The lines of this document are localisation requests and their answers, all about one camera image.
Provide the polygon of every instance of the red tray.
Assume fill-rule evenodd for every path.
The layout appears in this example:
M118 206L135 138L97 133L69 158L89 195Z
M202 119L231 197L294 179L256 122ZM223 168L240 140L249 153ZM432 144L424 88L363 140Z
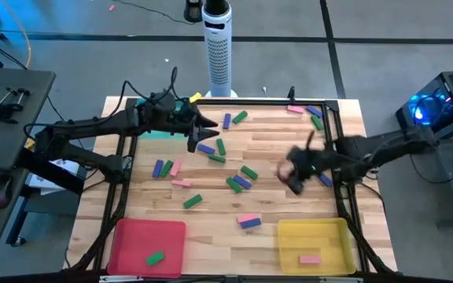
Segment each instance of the red tray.
M178 278L182 270L185 232L184 222L121 219L116 224L108 273ZM147 266L146 258L158 251L164 252L164 259Z

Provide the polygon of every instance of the yellow cable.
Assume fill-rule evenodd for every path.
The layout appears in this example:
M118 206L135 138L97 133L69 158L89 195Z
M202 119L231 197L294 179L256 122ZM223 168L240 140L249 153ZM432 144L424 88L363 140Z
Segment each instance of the yellow cable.
M1 2L6 7L6 9L9 12L9 14L12 16L13 20L19 26L20 31L22 31L22 33L24 34L25 43L28 46L28 61L25 63L25 68L29 68L29 64L31 63L32 50L31 50L31 43L29 42L28 34L25 32L24 26L20 22L20 20L17 17L17 15L13 12L12 8L9 7L8 3L6 3L6 0L1 0Z

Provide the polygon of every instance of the computer mouse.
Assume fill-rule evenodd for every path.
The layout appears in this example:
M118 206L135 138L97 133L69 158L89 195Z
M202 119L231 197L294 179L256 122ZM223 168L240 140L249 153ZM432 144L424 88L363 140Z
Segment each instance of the computer mouse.
M12 176L0 175L0 209L6 208L12 200Z

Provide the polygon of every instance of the desk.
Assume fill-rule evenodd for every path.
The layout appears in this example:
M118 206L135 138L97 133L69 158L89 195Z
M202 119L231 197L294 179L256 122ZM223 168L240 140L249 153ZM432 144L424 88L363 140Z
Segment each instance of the desk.
M103 116L114 109L117 100L118 97L106 98ZM365 135L359 102L339 100L338 104L344 134ZM337 217L331 188L313 178L306 183L304 193L296 197L273 174L277 161L286 155L292 145L304 145L309 130L314 128L309 114L290 113L284 106L199 107L205 117L220 123L218 131L226 147L226 164L210 161L202 153L187 153L186 139L139 138L125 217L185 222L183 274L281 275L276 243L277 222L281 219ZM230 130L222 130L224 113L230 112L234 116L241 110L249 113L246 120L231 126ZM323 140L322 133L319 133L312 146L322 148ZM117 141L116 135L98 137L94 151L103 155L114 154ZM204 143L215 147L215 138ZM170 176L165 179L151 176L157 159L173 160L177 157L184 158L178 178L191 181L191 189L173 187ZM251 167L259 178L253 182L250 191L236 195L225 179L237 174L242 165ZM100 180L102 176L96 175L85 186ZM365 183L378 189L375 181L366 180ZM103 183L89 189L81 197L68 248L68 259L72 264L79 260L98 235L108 186ZM182 203L197 193L204 200L191 210L184 211ZM396 262L381 201L359 186L356 195L366 239L387 266L395 270ZM242 231L236 223L236 215L250 212L262 215L263 225L256 232ZM103 268L109 260L112 234L106 241ZM358 255L354 241L353 248L355 255ZM358 256L356 266L359 269Z

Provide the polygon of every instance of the pink block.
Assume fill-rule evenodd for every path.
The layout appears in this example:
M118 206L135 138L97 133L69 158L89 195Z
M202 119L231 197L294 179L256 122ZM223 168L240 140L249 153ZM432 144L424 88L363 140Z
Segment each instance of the pink block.
M321 258L313 255L300 255L300 263L320 264Z
M179 180L172 180L171 181L172 185L177 185L177 186L184 186L186 188L190 188L192 186L191 182L188 181L179 181Z
M179 168L181 167L182 164L182 159L179 158L177 160L174 160L174 165L172 165L171 168L171 176L176 176L178 174Z
M291 106L291 105L288 105L288 111L291 111L291 112L296 112L296 113L303 113L305 111L305 109L301 108L301 107L297 107L297 106Z
M246 221L249 221L249 220L257 219L259 217L260 217L260 215L257 215L257 214L241 215L241 216L237 217L237 221L239 223L240 222L246 222Z

